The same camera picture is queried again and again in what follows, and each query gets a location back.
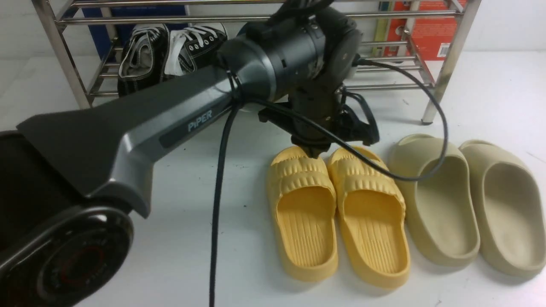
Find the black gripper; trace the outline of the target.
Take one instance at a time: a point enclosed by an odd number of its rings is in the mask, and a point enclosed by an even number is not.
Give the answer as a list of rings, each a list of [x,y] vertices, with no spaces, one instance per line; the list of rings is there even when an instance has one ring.
[[[355,22],[334,8],[325,8],[315,16],[325,35],[322,71],[288,95],[281,107],[284,114],[269,107],[259,111],[261,122],[271,122],[292,136],[292,143],[316,159],[333,144],[321,130],[293,116],[294,113],[315,122],[339,140],[359,141],[369,146],[380,141],[374,115],[365,99],[349,93],[343,82],[351,74],[360,56],[357,53],[362,34]]]

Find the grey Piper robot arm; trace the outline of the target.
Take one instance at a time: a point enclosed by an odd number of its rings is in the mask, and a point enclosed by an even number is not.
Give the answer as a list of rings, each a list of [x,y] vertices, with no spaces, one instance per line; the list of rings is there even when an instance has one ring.
[[[1,133],[1,305],[72,307],[121,268],[135,211],[151,211],[153,165],[245,102],[290,95],[270,121],[309,156],[334,137],[377,142],[334,95],[361,43],[334,8],[283,7],[220,47],[211,65],[85,110]]]

